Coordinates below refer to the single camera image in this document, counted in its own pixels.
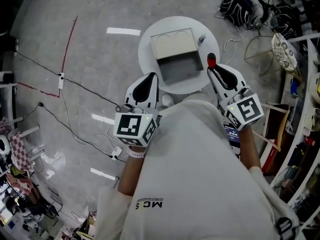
white strap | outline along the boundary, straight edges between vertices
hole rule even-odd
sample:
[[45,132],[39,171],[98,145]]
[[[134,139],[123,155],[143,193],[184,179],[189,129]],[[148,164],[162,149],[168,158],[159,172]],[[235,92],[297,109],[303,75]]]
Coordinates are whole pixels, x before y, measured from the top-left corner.
[[127,154],[130,156],[130,157],[133,157],[133,158],[144,158],[145,155],[146,155],[146,150],[145,149],[143,152],[141,153],[138,153],[138,152],[135,152],[133,151],[129,146],[126,147],[126,152]]

gray floor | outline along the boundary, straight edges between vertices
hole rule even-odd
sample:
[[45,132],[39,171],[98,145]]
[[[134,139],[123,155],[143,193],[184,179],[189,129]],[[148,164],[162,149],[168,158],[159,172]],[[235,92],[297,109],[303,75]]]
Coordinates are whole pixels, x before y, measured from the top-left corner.
[[[214,34],[220,47],[221,63],[234,54],[233,43],[226,52],[223,45],[229,39],[239,39],[240,33],[229,22],[214,17],[220,0],[26,0],[16,21],[13,34],[20,38],[19,52],[33,58],[48,68],[60,72],[68,38],[77,18],[70,41],[64,72],[66,77],[81,83],[102,96],[121,103],[126,88],[142,72],[138,63],[138,45],[143,32],[154,22],[169,16],[186,16],[206,25]],[[140,36],[106,34],[108,27],[141,30]],[[268,27],[261,33],[271,35]],[[245,48],[257,31],[241,34],[243,41],[237,42],[236,56],[229,65],[239,70],[260,101],[277,101],[279,98],[279,74],[259,78],[270,63],[270,56],[262,56],[244,61]],[[256,41],[248,50],[249,54],[270,49],[270,39]],[[43,102],[59,120],[68,123],[63,99],[40,93],[58,95],[58,77],[36,64],[17,55],[13,60],[13,70],[19,82],[38,90],[18,85],[16,97],[17,116],[25,116]],[[214,96],[211,86],[204,89]],[[104,136],[109,124],[94,119],[94,115],[113,119],[115,106],[101,98],[66,82],[63,97],[68,108],[70,125],[81,138],[91,141],[102,150],[111,153],[112,148]],[[263,130],[262,119],[254,128]],[[39,107],[19,127],[24,130],[40,125],[40,131],[28,139],[37,146],[43,145],[43,172],[33,176],[46,196],[45,187],[50,187],[59,195],[64,205],[64,213],[74,219],[71,211],[85,217],[88,203],[96,203],[99,188],[112,186],[114,181],[91,172],[101,171],[111,176],[119,176],[124,167],[120,161],[113,161],[89,145],[77,143],[70,131],[55,118]],[[259,149],[263,142],[257,140]],[[42,169],[38,160],[36,168]],[[73,220],[61,215],[68,225],[77,225]]]

shelf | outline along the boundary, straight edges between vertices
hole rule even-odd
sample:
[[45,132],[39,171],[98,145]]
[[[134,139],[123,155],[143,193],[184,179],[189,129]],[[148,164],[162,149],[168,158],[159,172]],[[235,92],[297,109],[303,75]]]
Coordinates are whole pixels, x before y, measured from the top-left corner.
[[[286,74],[285,75],[284,88],[283,88],[283,93],[282,93],[280,104],[285,104],[285,102],[291,97],[290,85],[291,85],[291,82],[292,82],[292,78],[293,77],[290,74]],[[270,143],[266,144],[265,149],[264,149],[264,151],[262,153],[262,156],[260,157],[261,168],[264,167],[265,162],[267,161],[268,156],[270,155],[270,151],[271,151],[272,147],[273,146]]]
[[313,106],[314,101],[313,98],[309,92],[309,84],[310,84],[310,79],[312,74],[315,74],[318,72],[318,68],[315,66],[315,64],[313,63],[310,54],[316,53],[317,49],[314,46],[314,44],[311,42],[310,39],[307,39],[307,46],[308,46],[308,72],[307,72],[307,81],[306,81],[306,88],[305,88],[305,98],[304,98],[304,102],[303,102],[303,109],[302,109],[302,114],[301,114],[301,118],[300,118],[300,122],[298,125],[298,128],[296,130],[296,133],[294,135],[291,147],[279,169],[279,171],[277,172],[277,174],[275,175],[274,179],[272,180],[270,186],[273,188],[275,185],[276,181],[282,181],[283,179],[281,179],[279,176],[280,174],[287,168],[288,166],[288,162],[291,159],[291,156],[296,148],[296,146],[298,144],[301,143],[302,137],[303,137],[303,130],[304,130],[304,126],[305,126],[305,118],[307,115],[307,111],[309,109],[310,106]]
[[307,219],[305,223],[301,226],[300,230],[304,230],[311,222],[312,220],[320,213],[320,205],[319,207],[314,211],[314,213],[310,216],[310,218]]
[[304,191],[304,189],[306,188],[306,184],[308,182],[308,180],[310,179],[312,173],[314,172],[315,168],[317,167],[318,163],[320,161],[320,150],[318,151],[313,164],[311,165],[307,175],[305,176],[303,182],[301,183],[300,187],[296,190],[296,192],[294,193],[293,197],[290,199],[290,201],[288,202],[288,205],[291,206],[294,201],[297,200],[297,198],[301,195],[301,193]]

white cable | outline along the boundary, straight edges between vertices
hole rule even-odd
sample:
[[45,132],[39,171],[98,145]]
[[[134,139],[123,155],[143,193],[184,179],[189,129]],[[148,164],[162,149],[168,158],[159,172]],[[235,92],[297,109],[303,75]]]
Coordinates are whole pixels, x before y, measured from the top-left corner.
[[108,138],[108,136],[106,136],[106,135],[104,135],[104,134],[102,134],[102,133],[98,133],[98,134],[96,134],[96,135],[93,135],[92,139],[93,139],[94,137],[96,137],[96,136],[99,136],[99,135],[102,135],[102,136],[106,137],[107,140],[109,141],[109,144],[110,144],[110,147],[112,148],[112,150],[115,150],[115,148],[112,146],[111,141],[110,141],[110,139]]
[[109,134],[109,128],[110,128],[111,126],[114,126],[114,125],[109,125],[108,129],[106,130],[106,135],[107,135],[108,137],[110,137],[111,139],[113,139],[114,141],[120,142],[120,143],[121,143],[121,146],[120,146],[119,148],[121,148],[124,144],[123,144],[120,140],[112,137],[112,136]]
[[242,41],[242,36],[241,36],[241,31],[239,29],[239,27],[236,27],[236,29],[239,31],[240,33],[240,39],[229,39],[228,41],[226,41],[223,45],[223,52],[225,53],[227,51],[227,48],[228,48],[228,45],[229,45],[229,42],[233,42],[234,43],[234,55],[231,59],[229,59],[225,65],[228,65],[228,63],[230,61],[232,61],[235,57],[236,57],[236,52],[237,52],[237,45],[236,45],[236,42],[241,42]]

wrist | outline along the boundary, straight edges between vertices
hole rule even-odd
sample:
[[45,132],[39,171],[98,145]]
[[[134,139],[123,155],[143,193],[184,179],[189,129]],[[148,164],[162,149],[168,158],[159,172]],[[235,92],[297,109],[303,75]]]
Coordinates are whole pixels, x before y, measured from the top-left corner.
[[146,151],[146,148],[144,146],[129,146],[129,149],[137,153],[142,153]]
[[143,146],[127,146],[126,152],[134,159],[143,159],[146,155],[147,149]]

